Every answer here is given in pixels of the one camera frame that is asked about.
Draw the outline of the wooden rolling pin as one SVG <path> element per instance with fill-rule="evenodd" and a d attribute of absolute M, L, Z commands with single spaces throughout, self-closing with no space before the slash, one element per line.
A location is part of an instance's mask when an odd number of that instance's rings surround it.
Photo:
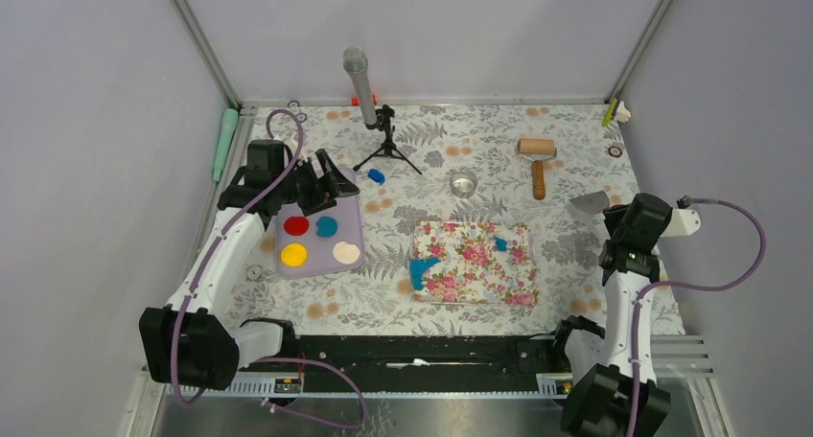
<path fill-rule="evenodd" d="M 532 195 L 537 200 L 546 198 L 545 162 L 557 157 L 553 140 L 524 137 L 518 140 L 517 154 L 530 160 Z"/>

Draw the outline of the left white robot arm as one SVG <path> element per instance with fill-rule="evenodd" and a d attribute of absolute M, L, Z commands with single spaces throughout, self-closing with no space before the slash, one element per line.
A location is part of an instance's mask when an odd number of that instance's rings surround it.
<path fill-rule="evenodd" d="M 212 230 L 187 277 L 160 308 L 144 309 L 139 332 L 151 378 L 224 390 L 237 372 L 262 359 L 276 371 L 297 358 L 289 321 L 255 318 L 237 328 L 224 319 L 239 265 L 283 209 L 322 214 L 360 192 L 354 176 L 325 149 L 297 159 L 279 140 L 249 143 L 246 163 L 221 193 Z"/>

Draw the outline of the blue dough scrap strip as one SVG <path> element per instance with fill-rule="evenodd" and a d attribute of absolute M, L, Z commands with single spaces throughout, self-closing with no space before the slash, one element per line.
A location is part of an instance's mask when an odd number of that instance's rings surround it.
<path fill-rule="evenodd" d="M 416 291 L 422 290 L 424 288 L 424 275 L 440 262 L 441 260 L 438 257 L 411 259 L 408 265 L 408 271 L 412 288 Z"/>

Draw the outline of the metal scraper wooden handle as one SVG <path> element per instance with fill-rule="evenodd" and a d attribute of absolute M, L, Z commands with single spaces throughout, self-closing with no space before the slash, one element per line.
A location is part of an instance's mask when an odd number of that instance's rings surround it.
<path fill-rule="evenodd" d="M 574 212 L 588 216 L 602 214 L 610 205 L 610 198 L 604 191 L 579 195 L 569 200 L 569 207 Z"/>

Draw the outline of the floral cutting board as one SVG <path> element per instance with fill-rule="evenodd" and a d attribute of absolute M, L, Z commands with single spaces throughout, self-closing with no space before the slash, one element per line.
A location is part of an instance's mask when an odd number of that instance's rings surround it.
<path fill-rule="evenodd" d="M 494 236 L 507 240 L 505 252 Z M 422 221 L 414 229 L 411 259 L 441 262 L 412 289 L 416 301 L 433 304 L 533 307 L 540 291 L 530 231 L 523 223 Z"/>

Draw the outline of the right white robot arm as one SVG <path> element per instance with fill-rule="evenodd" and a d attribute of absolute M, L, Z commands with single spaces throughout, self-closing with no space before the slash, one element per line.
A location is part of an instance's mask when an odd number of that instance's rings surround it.
<path fill-rule="evenodd" d="M 570 436 L 653 436 L 671 409 L 671 395 L 654 372 L 646 289 L 660 277 L 653 249 L 672 209 L 654 195 L 637 194 L 603 214 L 609 238 L 599 265 L 607 320 L 563 319 L 549 347 L 553 365 L 573 380 L 560 428 Z"/>

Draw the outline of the purple tray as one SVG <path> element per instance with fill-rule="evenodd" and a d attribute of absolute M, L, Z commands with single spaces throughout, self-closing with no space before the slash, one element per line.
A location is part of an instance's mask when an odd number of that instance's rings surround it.
<path fill-rule="evenodd" d="M 309 231 L 298 237 L 287 235 L 283 230 L 283 223 L 289 217 L 302 216 L 310 222 Z M 316 235 L 316 221 L 330 216 L 337 220 L 338 231 L 329 238 L 322 239 Z M 360 217 L 360 197 L 358 195 L 339 198 L 337 206 L 320 213 L 304 216 L 296 204 L 285 205 L 279 211 L 276 219 L 276 260 L 277 270 L 286 279 L 298 279 L 331 274 L 340 271 L 349 271 L 360 267 L 365 262 L 364 238 Z M 308 260 L 299 267 L 284 266 L 279 259 L 280 251 L 285 245 L 298 242 L 308 250 Z M 340 264 L 332 254 L 337 242 L 350 242 L 356 244 L 361 250 L 360 259 L 354 264 Z"/>

